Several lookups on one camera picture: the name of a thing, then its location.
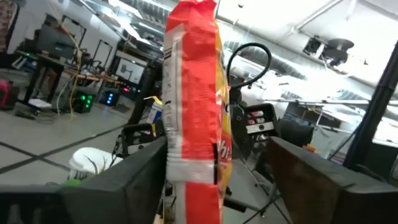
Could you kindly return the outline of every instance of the orange snack bag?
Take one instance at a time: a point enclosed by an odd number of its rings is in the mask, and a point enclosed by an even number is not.
[[[166,24],[162,120],[175,222],[222,223],[231,176],[229,93],[212,0],[182,0]]]

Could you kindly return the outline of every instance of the concrete floor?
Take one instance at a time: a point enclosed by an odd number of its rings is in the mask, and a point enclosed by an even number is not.
[[[90,113],[63,115],[52,124],[42,124],[0,111],[0,184],[30,185],[47,182],[63,183],[67,178],[68,161],[81,147],[97,147],[111,152],[121,126],[131,111],[120,113],[105,105],[94,105]],[[254,186],[255,180],[241,161],[234,161],[229,183],[232,197],[256,207],[263,207],[267,195]],[[271,206],[266,217],[257,216],[251,222],[285,224],[287,211],[282,199]],[[224,223],[240,224],[254,211],[239,213],[225,208]]]

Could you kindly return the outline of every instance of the white ceiling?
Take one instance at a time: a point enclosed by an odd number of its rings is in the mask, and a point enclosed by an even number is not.
[[[308,36],[313,35],[319,35],[325,41],[334,38],[353,41],[355,46],[348,51],[350,58],[341,70],[373,85],[377,84],[398,39],[398,22],[394,20],[398,1],[344,0],[309,22],[298,33],[291,32],[292,28],[331,1],[240,2],[244,2],[242,9],[237,6],[239,0],[222,0],[218,14],[232,21],[238,19],[238,23],[247,27],[248,31],[295,52],[301,52]]]

